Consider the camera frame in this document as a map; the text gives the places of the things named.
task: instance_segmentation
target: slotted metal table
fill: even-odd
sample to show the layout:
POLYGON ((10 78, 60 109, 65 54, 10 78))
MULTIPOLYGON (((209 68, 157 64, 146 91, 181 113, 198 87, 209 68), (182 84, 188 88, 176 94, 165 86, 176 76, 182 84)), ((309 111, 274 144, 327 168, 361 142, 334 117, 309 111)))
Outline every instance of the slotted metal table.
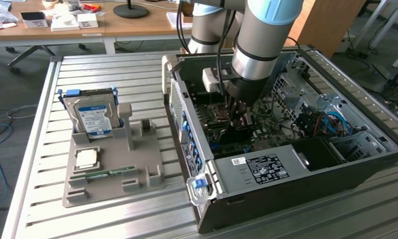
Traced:
MULTIPOLYGON (((68 56, 49 64, 2 238, 397 239, 398 163, 353 190, 210 234, 197 234, 162 101, 161 58, 172 53, 176 52, 68 56), (120 101, 132 103, 133 123, 148 117, 157 125, 166 187, 64 208, 61 197, 72 122, 56 92, 57 89, 86 90, 110 85, 118 88, 120 101)), ((338 68, 318 53, 311 54, 398 131, 395 116, 381 112, 371 96, 338 68)))

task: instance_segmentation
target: hard drive label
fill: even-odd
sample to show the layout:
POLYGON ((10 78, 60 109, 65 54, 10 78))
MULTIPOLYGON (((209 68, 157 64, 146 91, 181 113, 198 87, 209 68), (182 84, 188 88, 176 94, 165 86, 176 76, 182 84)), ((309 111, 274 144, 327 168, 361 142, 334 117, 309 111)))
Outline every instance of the hard drive label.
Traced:
POLYGON ((85 131, 97 137, 105 136, 112 131, 110 120, 105 116, 106 106, 80 107, 80 116, 84 123, 85 131))
POLYGON ((287 178, 289 174, 275 154, 246 160, 248 167, 258 184, 287 178))

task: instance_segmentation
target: desk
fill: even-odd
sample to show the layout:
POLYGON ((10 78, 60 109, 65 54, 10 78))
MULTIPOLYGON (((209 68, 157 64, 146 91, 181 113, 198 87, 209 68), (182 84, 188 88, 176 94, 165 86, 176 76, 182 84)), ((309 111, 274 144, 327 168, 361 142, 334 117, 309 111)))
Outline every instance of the desk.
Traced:
MULTIPOLYGON (((398 238, 398 163, 351 190, 206 235, 197 234, 162 102, 161 58, 174 53, 68 56, 50 63, 2 239, 398 238), (132 103, 130 121, 152 117, 157 125, 166 186, 144 194, 64 208, 62 182, 72 122, 56 90, 86 90, 110 85, 118 87, 120 102, 132 103)), ((317 52, 309 54, 369 110, 387 119, 387 127, 398 132, 398 118, 389 112, 381 113, 381 104, 327 58, 317 52)))
MULTIPOLYGON (((52 32, 49 27, 25 28, 22 22, 18 22, 16 27, 0 30, 0 46, 102 42, 106 53, 114 54, 113 43, 116 41, 178 38, 177 31, 172 29, 166 19, 169 10, 145 5, 149 10, 146 17, 125 19, 113 14, 113 7, 124 4, 122 2, 94 2, 94 4, 101 5, 104 11, 104 15, 97 16, 98 28, 52 32)), ((174 3, 168 2, 154 2, 153 4, 166 8, 177 7, 174 3)), ((42 9, 41 0, 26 0, 26 2, 12 2, 10 12, 20 18, 20 12, 42 9)))

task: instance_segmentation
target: motherboard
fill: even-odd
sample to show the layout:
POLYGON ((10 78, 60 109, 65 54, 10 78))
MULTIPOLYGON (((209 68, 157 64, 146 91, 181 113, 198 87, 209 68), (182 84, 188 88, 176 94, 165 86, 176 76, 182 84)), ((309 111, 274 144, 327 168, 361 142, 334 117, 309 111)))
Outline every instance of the motherboard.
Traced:
POLYGON ((196 105, 196 112, 209 142, 214 158, 224 158, 238 154, 278 147, 291 138, 291 133, 285 134, 279 122, 270 113, 270 103, 266 99, 255 102, 253 108, 253 126, 244 128, 240 138, 224 140, 222 135, 228 128, 228 109, 225 103, 196 105))

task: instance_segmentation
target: black lamp base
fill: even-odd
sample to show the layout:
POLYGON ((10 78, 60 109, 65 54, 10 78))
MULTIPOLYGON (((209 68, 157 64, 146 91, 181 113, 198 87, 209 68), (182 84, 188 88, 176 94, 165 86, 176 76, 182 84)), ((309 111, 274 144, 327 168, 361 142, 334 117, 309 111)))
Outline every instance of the black lamp base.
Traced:
POLYGON ((140 18, 148 15, 149 11, 138 5, 132 5, 132 8, 129 9, 128 4, 124 4, 113 8, 113 13, 122 18, 140 18))

